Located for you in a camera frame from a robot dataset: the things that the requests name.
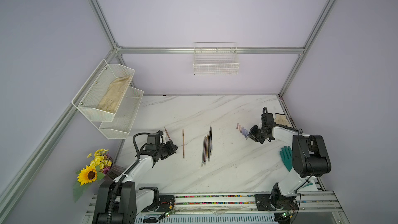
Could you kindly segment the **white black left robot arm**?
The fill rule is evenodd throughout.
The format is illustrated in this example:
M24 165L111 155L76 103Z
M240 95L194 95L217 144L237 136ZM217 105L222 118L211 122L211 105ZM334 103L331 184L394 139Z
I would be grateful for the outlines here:
M100 185L93 224L133 224L141 211L156 212L163 204L158 188L140 188L140 181L159 160L175 154L178 146L165 142L163 131L141 132L132 140L136 159L118 177Z

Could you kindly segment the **red pencil with clear cap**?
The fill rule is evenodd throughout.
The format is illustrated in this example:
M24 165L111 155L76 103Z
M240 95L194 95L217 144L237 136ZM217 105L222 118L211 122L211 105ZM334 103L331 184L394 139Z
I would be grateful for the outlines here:
M167 130L166 127L164 127L164 130L165 130L165 132L166 132L166 135L167 135L169 141L172 141L171 136L170 136L170 134L169 134L169 132L168 132L168 130Z

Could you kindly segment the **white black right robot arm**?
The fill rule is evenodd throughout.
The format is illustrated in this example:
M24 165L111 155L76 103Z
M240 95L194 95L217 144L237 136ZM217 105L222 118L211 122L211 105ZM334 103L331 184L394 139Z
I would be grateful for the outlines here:
M266 107L261 114L261 126L254 125L248 137L260 144L273 140L287 144L279 154L289 173L275 183L270 194L255 195L258 209L296 213L299 210L296 197L300 190L311 184L311 179L328 174L332 169L323 137L304 134L299 129L276 123L274 115Z

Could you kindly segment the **blue pencil cap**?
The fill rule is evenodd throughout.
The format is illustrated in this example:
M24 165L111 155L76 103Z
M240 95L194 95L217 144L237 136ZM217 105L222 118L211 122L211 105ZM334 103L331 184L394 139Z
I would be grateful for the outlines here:
M248 130L245 130L245 132L244 132L244 137L245 137L245 139L248 139L248 138L249 138L249 131L248 131Z

